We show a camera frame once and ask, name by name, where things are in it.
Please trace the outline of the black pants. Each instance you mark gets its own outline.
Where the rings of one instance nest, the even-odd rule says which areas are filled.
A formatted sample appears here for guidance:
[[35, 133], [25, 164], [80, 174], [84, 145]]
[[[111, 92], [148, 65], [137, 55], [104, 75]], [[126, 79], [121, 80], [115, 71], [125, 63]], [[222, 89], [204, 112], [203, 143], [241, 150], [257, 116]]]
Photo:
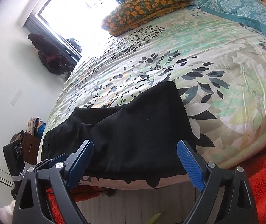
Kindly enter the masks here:
[[86, 176], [149, 183], [183, 175], [179, 141], [195, 146], [189, 118], [172, 81], [161, 82], [130, 103], [109, 108], [75, 108], [44, 136], [41, 158], [76, 152], [85, 140], [94, 143]]

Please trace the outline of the pile of clothes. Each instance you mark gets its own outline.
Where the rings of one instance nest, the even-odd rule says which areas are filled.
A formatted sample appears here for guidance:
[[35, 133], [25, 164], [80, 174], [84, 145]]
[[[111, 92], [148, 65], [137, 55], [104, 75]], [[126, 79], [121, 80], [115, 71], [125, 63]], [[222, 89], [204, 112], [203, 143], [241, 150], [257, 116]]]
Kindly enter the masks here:
[[38, 117], [31, 117], [28, 120], [28, 133], [39, 140], [42, 138], [45, 127], [46, 123]]

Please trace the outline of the dark curtain left of window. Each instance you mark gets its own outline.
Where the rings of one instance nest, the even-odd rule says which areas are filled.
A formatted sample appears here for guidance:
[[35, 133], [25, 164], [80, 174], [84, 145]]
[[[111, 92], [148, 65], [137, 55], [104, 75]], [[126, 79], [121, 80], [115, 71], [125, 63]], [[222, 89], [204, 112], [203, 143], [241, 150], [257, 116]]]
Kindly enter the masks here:
[[75, 47], [62, 36], [57, 34], [39, 17], [30, 15], [24, 26], [30, 31], [30, 33], [42, 35], [45, 39], [56, 45], [74, 65], [80, 61], [81, 55]]

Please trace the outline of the floral leaf bedspread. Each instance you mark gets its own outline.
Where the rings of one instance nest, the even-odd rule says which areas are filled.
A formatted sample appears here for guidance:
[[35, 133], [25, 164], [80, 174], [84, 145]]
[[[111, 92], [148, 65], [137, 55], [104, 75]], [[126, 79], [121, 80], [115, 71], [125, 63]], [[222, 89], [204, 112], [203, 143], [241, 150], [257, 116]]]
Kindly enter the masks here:
[[106, 39], [76, 65], [46, 125], [73, 110], [119, 106], [173, 81], [198, 152], [232, 167], [266, 147], [266, 37], [199, 9], [181, 9]]

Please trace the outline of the orange floral folded quilt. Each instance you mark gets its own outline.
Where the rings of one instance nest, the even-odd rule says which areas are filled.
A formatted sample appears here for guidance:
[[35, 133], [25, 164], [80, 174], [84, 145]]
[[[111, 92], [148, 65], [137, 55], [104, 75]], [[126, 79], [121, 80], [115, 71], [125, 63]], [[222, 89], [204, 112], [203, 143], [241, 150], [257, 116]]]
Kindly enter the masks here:
[[158, 17], [191, 4], [192, 0], [127, 0], [111, 11], [101, 28], [112, 36], [120, 36]]

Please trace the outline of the teal damask pillow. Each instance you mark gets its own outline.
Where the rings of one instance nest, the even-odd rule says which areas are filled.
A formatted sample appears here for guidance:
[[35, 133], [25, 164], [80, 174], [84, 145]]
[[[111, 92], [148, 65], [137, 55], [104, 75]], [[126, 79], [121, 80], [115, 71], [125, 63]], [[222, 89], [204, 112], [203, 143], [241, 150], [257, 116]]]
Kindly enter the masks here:
[[258, 0], [208, 0], [201, 9], [252, 27], [266, 36], [266, 7]]

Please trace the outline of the white wall switch plate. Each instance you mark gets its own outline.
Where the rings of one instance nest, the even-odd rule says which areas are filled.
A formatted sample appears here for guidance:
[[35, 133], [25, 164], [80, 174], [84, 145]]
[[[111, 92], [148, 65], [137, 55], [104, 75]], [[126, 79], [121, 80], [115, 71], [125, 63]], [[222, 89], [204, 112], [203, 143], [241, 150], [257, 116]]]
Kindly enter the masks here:
[[19, 100], [20, 96], [22, 95], [22, 90], [18, 90], [15, 96], [13, 97], [12, 101], [10, 102], [11, 105], [15, 105], [16, 102]]

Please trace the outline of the dark clothes hanging on wall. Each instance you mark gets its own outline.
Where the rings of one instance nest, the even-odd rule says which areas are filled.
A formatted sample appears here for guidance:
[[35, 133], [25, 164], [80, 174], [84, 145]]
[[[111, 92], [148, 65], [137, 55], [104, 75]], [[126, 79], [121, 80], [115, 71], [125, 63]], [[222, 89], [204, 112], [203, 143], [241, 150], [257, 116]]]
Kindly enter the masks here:
[[38, 50], [39, 59], [49, 72], [55, 75], [71, 75], [74, 65], [56, 45], [39, 34], [29, 33], [28, 39]]

